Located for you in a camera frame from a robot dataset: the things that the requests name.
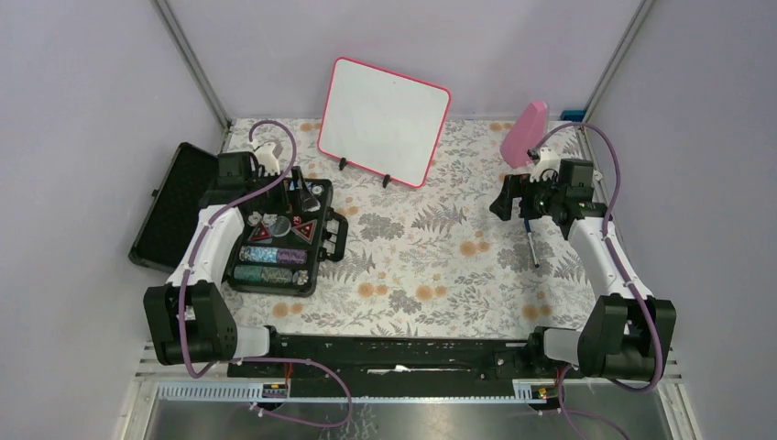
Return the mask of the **white blue marker pen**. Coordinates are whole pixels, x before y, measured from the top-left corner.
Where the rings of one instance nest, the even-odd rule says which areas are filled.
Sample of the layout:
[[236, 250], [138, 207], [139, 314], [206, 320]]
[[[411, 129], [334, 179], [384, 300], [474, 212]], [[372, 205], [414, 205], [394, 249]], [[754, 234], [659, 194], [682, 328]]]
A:
[[534, 241], [534, 238], [533, 238], [533, 232], [532, 232], [532, 229], [531, 229], [531, 223], [530, 223], [530, 221], [528, 219], [524, 219], [523, 220], [523, 224], [524, 224], [524, 228], [525, 228], [525, 231], [526, 231], [526, 235], [527, 235], [527, 239], [528, 239], [528, 243], [529, 243], [529, 247], [530, 247], [532, 264], [533, 264], [535, 269], [538, 269], [541, 266], [541, 263], [539, 261], [538, 255], [537, 255], [537, 250], [536, 250], [536, 247], [535, 247], [535, 241]]

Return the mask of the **pink framed whiteboard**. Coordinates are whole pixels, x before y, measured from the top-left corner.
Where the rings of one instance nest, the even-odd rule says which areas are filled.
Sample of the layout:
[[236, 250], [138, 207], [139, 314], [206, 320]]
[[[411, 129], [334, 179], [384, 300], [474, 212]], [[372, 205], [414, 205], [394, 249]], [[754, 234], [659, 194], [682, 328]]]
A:
[[332, 68], [317, 149], [411, 188], [422, 187], [443, 133], [450, 92], [340, 57]]

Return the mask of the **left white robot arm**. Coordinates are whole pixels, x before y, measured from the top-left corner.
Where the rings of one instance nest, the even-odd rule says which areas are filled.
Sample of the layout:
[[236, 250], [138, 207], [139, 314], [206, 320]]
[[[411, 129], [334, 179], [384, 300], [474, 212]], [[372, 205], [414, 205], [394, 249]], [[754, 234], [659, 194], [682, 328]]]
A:
[[143, 305], [157, 360], [162, 365], [240, 362], [264, 377], [281, 371], [284, 353], [266, 326], [241, 326], [220, 292], [227, 264], [246, 222], [235, 200], [263, 170], [251, 152], [224, 153], [196, 200], [197, 224], [179, 265], [162, 286], [147, 289]]

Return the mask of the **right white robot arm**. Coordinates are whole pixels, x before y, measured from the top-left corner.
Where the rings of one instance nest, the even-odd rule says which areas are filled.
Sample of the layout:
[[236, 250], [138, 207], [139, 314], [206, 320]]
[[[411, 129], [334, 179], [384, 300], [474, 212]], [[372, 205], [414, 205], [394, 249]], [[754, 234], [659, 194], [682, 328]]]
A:
[[614, 233], [611, 213], [594, 201], [594, 165], [563, 159], [560, 169], [539, 180], [505, 177], [490, 211], [508, 221], [515, 207], [524, 220], [550, 217], [580, 258], [596, 303], [579, 330], [539, 326], [530, 336], [527, 369], [547, 378], [562, 363], [585, 377], [646, 389], [662, 378], [676, 323], [668, 300], [657, 300], [640, 281]]

